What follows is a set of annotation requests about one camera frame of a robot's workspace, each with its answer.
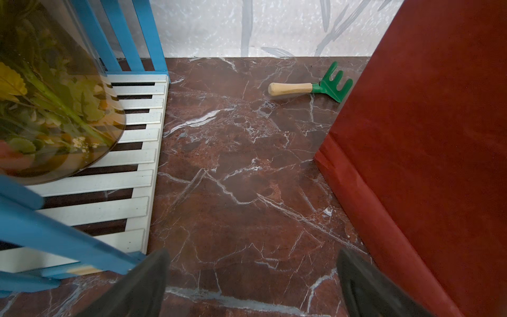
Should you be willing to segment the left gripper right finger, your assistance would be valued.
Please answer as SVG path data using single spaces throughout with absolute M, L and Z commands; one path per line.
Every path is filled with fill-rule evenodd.
M 337 273 L 349 316 L 433 315 L 352 250 L 339 252 Z

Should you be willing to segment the red paper bag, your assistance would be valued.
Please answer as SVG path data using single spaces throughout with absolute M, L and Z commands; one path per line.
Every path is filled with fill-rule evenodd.
M 315 156 L 380 271 L 506 315 L 506 2 L 405 1 Z

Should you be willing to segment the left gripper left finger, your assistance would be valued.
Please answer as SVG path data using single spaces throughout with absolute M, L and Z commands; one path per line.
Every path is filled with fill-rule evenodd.
M 78 316 L 158 316 L 169 267 L 167 251 L 150 254 Z

